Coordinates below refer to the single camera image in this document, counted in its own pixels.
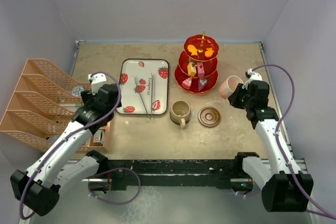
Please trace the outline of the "pink mug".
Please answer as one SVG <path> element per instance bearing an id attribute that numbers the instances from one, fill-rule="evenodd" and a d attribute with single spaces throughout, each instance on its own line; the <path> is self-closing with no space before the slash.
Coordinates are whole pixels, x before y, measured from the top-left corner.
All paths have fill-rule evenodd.
<path id="1" fill-rule="evenodd" d="M 238 84 L 243 83 L 243 80 L 238 76 L 229 76 L 220 86 L 219 95 L 227 100 L 236 90 Z"/>

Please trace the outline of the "metal tongs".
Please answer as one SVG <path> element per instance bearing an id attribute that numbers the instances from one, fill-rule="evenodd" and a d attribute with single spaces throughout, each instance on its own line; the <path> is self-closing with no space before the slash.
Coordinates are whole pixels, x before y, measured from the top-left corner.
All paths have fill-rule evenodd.
<path id="1" fill-rule="evenodd" d="M 154 72 L 152 70 L 136 70 L 134 72 L 134 91 L 140 97 L 141 110 L 149 117 L 154 115 Z"/>

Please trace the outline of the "brown wooden coaster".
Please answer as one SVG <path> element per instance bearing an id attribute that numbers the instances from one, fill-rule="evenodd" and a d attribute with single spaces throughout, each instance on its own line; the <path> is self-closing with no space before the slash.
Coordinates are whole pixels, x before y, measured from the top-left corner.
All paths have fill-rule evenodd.
<path id="1" fill-rule="evenodd" d="M 198 121 L 204 127 L 215 127 L 219 124 L 220 120 L 219 111 L 212 106 L 203 107 L 198 113 Z"/>

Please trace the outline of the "purple cake slice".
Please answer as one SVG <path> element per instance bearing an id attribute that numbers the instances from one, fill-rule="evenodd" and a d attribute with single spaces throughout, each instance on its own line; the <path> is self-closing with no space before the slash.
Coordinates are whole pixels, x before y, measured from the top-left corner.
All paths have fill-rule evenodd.
<path id="1" fill-rule="evenodd" d="M 206 78 L 199 78 L 198 79 L 198 91 L 200 92 L 201 90 L 203 90 L 203 88 L 206 86 L 207 84 L 207 79 Z"/>

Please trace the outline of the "orange fish cake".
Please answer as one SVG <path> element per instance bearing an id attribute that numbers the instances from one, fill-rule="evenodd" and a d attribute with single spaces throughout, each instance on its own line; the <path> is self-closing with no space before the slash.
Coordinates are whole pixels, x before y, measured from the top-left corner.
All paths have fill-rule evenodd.
<path id="1" fill-rule="evenodd" d="M 187 51 L 190 53 L 191 56 L 197 56 L 198 55 L 198 49 L 194 45 L 188 45 Z"/>
<path id="2" fill-rule="evenodd" d="M 204 52 L 204 55 L 206 58 L 211 58 L 214 53 L 214 50 L 212 48 L 207 48 Z"/>

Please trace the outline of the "yellow cake slice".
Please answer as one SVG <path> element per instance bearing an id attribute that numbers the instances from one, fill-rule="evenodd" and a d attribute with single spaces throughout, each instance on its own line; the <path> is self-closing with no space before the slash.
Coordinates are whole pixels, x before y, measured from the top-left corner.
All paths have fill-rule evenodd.
<path id="1" fill-rule="evenodd" d="M 190 61 L 187 65 L 187 73 L 190 77 L 194 77 L 197 74 L 196 63 Z"/>

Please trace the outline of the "salmon pink cake slice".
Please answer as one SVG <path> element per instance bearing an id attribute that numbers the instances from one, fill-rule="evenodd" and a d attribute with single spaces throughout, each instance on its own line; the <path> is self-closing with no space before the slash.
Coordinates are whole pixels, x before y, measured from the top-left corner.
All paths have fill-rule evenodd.
<path id="1" fill-rule="evenodd" d="M 191 85 L 192 85 L 192 81 L 193 81 L 193 78 L 192 77 L 189 77 L 189 78 L 186 78 L 183 82 L 182 82 L 182 87 L 186 90 L 190 90 L 191 88 Z"/>

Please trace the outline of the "beige ceramic mug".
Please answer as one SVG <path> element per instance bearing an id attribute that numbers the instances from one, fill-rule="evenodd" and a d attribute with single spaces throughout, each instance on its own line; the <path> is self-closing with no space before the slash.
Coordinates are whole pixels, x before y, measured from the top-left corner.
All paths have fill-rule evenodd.
<path id="1" fill-rule="evenodd" d="M 180 126 L 182 130 L 186 129 L 187 123 L 191 120 L 191 107 L 185 101 L 176 101 L 170 108 L 170 119 L 173 123 Z"/>

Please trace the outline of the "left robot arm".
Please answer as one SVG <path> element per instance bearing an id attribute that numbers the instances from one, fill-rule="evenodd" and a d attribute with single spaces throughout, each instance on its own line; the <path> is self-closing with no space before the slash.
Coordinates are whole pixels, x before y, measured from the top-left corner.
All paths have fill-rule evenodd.
<path id="1" fill-rule="evenodd" d="M 83 178 L 94 175 L 104 177 L 107 163 L 88 154 L 78 162 L 76 169 L 67 171 L 65 164 L 77 149 L 96 131 L 113 119 L 121 106 L 121 88 L 115 77 L 108 84 L 107 72 L 89 75 L 91 91 L 81 93 L 84 105 L 78 108 L 64 132 L 53 145 L 25 171 L 16 170 L 10 177 L 15 198 L 19 201 L 22 221 L 33 215 L 47 215 L 56 205 L 60 194 Z"/>

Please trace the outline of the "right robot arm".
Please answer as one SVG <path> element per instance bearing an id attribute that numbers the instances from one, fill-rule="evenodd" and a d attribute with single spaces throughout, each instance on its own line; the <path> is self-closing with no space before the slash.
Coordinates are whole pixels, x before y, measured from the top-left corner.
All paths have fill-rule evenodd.
<path id="1" fill-rule="evenodd" d="M 281 119 L 268 105 L 269 84 L 254 69 L 247 70 L 246 77 L 247 81 L 237 85 L 228 101 L 246 111 L 247 120 L 265 148 L 269 165 L 253 154 L 246 154 L 234 164 L 234 173 L 253 179 L 261 189 L 262 203 L 268 212 L 304 212 L 313 179 L 302 172 L 286 144 Z"/>

